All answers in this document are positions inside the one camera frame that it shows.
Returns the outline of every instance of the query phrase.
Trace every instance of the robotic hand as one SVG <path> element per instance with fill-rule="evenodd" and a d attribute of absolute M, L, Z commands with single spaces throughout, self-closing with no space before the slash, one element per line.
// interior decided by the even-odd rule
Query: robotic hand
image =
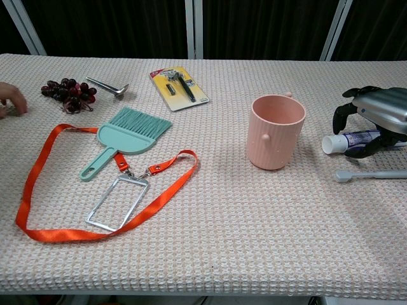
<path fill-rule="evenodd" d="M 336 108 L 332 122 L 335 135 L 345 129 L 348 115 L 355 113 L 374 123 L 380 132 L 365 147 L 346 151 L 346 156 L 361 159 L 399 141 L 407 142 L 407 89 L 366 86 L 350 89 L 342 96 L 354 99 Z"/>

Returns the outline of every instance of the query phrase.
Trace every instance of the yellow card packaging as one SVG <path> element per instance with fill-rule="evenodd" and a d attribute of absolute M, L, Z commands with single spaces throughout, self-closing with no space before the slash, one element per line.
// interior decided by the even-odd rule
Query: yellow card packaging
<path fill-rule="evenodd" d="M 209 102 L 209 98 L 183 67 L 160 69 L 151 72 L 150 78 L 171 111 Z"/>

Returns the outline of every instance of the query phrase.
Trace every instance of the brush bristles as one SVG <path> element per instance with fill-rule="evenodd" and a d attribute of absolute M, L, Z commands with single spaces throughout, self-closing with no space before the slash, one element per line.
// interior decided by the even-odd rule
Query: brush bristles
<path fill-rule="evenodd" d="M 109 123 L 152 139 L 157 139 L 165 130 L 171 127 L 171 122 L 166 119 L 150 116 L 128 107 L 124 107 L 119 111 Z"/>

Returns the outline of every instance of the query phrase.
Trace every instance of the grape bunch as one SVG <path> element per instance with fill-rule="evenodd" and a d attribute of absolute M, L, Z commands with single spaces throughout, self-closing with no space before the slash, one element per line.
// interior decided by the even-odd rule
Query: grape bunch
<path fill-rule="evenodd" d="M 83 109 L 93 111 L 89 104 L 96 101 L 96 92 L 95 88 L 89 88 L 86 83 L 79 84 L 73 78 L 63 78 L 61 84 L 47 81 L 46 86 L 41 87 L 44 96 L 62 102 L 66 113 L 79 113 Z"/>

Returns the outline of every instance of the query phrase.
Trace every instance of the mint green brush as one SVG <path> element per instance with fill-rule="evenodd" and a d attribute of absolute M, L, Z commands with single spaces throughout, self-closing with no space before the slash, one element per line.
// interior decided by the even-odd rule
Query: mint green brush
<path fill-rule="evenodd" d="M 79 177 L 89 181 L 117 152 L 140 154 L 147 151 L 170 127 L 170 121 L 124 107 L 97 130 L 97 139 L 106 148 L 80 172 Z"/>

